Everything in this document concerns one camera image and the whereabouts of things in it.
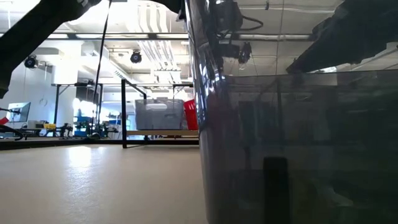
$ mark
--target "ceiling beam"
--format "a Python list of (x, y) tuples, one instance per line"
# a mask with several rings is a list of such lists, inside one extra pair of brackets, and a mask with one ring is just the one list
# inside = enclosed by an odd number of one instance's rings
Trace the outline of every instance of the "ceiling beam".
[[(101, 40), (102, 33), (77, 33), (64, 32), (51, 34), (47, 40)], [(231, 34), (226, 35), (225, 39), (242, 41), (293, 41), (293, 42), (312, 42), (310, 34)], [(187, 33), (107, 33), (105, 40), (113, 41), (132, 41), (132, 40), (188, 40)]]

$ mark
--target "clear storage bin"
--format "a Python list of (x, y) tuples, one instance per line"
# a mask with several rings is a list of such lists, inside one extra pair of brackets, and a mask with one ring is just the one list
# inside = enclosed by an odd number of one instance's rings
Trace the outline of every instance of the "clear storage bin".
[(183, 100), (136, 100), (138, 130), (181, 129)]

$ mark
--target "black cable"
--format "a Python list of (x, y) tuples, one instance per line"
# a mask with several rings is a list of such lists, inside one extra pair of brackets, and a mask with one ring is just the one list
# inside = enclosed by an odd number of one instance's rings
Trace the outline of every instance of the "black cable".
[[(104, 52), (105, 35), (106, 35), (106, 30), (108, 29), (108, 19), (109, 19), (109, 11), (111, 9), (111, 5), (112, 5), (112, 0), (109, 0), (108, 13), (106, 15), (104, 31), (102, 33), (102, 38), (101, 38), (101, 49), (99, 50), (99, 62), (98, 62), (96, 79), (95, 79), (95, 87), (94, 87), (94, 94), (93, 94), (93, 104), (95, 104), (95, 96), (97, 94), (97, 89), (98, 89), (98, 80), (100, 79), (101, 61), (102, 61), (102, 55), (103, 55), (103, 52)], [(91, 130), (90, 130), (91, 134), (93, 134), (93, 125), (94, 125), (94, 115), (93, 115), (93, 118), (91, 119), (91, 127), (89, 127), (89, 128), (91, 128)]]
[(244, 16), (244, 15), (242, 15), (242, 17), (243, 17), (243, 19), (246, 19), (246, 20), (249, 20), (249, 21), (253, 21), (253, 22), (257, 22), (259, 25), (255, 26), (255, 27), (251, 27), (251, 28), (240, 28), (240, 30), (256, 30), (256, 29), (260, 29), (261, 27), (264, 26), (264, 23), (261, 22), (258, 19), (250, 18), (250, 17)]
[(15, 135), (18, 136), (18, 138), (16, 138), (15, 141), (19, 141), (24, 138), (24, 135), (19, 131), (15, 130), (14, 128), (10, 128), (9, 126), (0, 124), (0, 133), (7, 133), (7, 132), (14, 133)]

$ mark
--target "computer monitor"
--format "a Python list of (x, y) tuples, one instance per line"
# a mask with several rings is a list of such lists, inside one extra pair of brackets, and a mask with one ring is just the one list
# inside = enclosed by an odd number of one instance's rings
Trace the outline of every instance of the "computer monitor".
[(9, 122), (26, 122), (29, 115), (30, 103), (10, 103), (8, 109), (17, 112), (7, 112)]

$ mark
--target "security camera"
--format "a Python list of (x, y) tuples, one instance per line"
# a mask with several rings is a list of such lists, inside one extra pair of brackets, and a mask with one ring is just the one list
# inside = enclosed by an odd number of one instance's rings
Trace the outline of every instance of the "security camera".
[(24, 65), (29, 69), (37, 68), (39, 66), (39, 61), (36, 59), (36, 55), (28, 56), (28, 58), (25, 60)]
[(140, 63), (142, 61), (141, 52), (139, 50), (134, 50), (131, 55), (130, 61), (132, 63)]

